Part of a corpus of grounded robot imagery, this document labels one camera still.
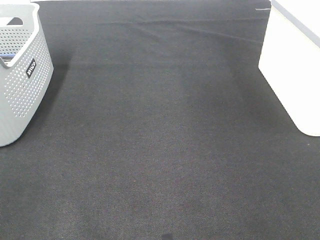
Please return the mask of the black table mat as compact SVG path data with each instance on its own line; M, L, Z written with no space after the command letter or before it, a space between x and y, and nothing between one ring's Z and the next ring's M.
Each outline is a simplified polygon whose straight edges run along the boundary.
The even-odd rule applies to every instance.
M0 150L1 239L319 239L320 140L258 69L269 1L39 6L54 72Z

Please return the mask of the cream white storage box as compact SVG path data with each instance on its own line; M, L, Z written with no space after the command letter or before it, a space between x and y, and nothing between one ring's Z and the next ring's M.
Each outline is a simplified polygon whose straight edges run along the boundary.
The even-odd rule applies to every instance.
M273 0L258 68L295 126L320 135L320 2Z

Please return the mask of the grey perforated laundry basket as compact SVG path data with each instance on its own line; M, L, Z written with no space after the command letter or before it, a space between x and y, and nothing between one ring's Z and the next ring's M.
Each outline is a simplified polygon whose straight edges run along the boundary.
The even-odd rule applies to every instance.
M39 18L29 0L0 2L0 145L15 142L38 109L54 66Z

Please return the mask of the blue towel in basket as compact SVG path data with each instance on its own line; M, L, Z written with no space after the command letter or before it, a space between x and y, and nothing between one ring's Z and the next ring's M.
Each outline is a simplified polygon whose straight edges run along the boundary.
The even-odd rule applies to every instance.
M13 59L15 54L1 54L0 57L3 59Z

